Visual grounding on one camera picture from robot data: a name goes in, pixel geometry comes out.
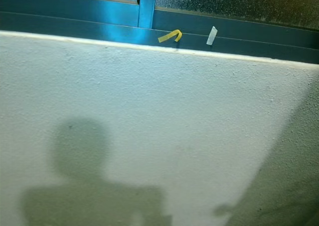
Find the yellow tape strip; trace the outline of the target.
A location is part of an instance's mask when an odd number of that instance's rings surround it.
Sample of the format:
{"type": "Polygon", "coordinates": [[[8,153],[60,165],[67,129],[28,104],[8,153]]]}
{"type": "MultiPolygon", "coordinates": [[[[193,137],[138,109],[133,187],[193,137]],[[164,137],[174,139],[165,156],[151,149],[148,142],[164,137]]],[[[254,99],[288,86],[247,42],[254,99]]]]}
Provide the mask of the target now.
{"type": "Polygon", "coordinates": [[[167,33],[166,35],[162,35],[158,37],[158,42],[162,43],[162,42],[168,41],[169,39],[173,39],[175,42],[180,42],[182,36],[183,36],[182,31],[180,31],[179,29],[175,29],[167,33]]]}

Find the white tape strip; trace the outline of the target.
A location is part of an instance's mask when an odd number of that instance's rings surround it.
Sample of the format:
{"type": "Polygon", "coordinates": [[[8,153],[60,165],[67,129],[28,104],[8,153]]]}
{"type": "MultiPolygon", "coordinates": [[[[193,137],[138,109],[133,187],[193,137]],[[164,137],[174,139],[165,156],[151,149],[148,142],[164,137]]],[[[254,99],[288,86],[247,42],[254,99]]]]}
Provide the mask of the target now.
{"type": "Polygon", "coordinates": [[[214,40],[216,39],[216,35],[217,35],[217,28],[215,26],[212,26],[212,28],[210,29],[206,44],[209,46],[212,46],[212,44],[214,43],[214,40]]]}

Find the frosted glass window pane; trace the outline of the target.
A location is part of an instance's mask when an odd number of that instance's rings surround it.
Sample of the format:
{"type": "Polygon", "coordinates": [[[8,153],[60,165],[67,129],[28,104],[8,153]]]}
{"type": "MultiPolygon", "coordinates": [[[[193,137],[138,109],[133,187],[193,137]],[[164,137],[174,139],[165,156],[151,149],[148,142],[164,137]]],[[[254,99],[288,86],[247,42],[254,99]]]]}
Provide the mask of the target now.
{"type": "Polygon", "coordinates": [[[164,9],[319,30],[319,0],[156,0],[164,9]]]}

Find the blue-grey metal window frame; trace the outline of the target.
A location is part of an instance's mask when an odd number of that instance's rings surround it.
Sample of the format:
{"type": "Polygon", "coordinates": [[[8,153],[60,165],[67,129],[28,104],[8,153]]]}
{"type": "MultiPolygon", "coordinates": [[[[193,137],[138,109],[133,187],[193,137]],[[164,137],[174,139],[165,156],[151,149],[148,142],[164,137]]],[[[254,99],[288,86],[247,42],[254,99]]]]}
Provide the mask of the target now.
{"type": "Polygon", "coordinates": [[[319,64],[319,31],[155,8],[155,0],[0,0],[12,32],[194,49],[319,64]],[[206,44],[212,26],[217,35],[206,44]],[[180,42],[158,37],[179,29],[180,42]]]}

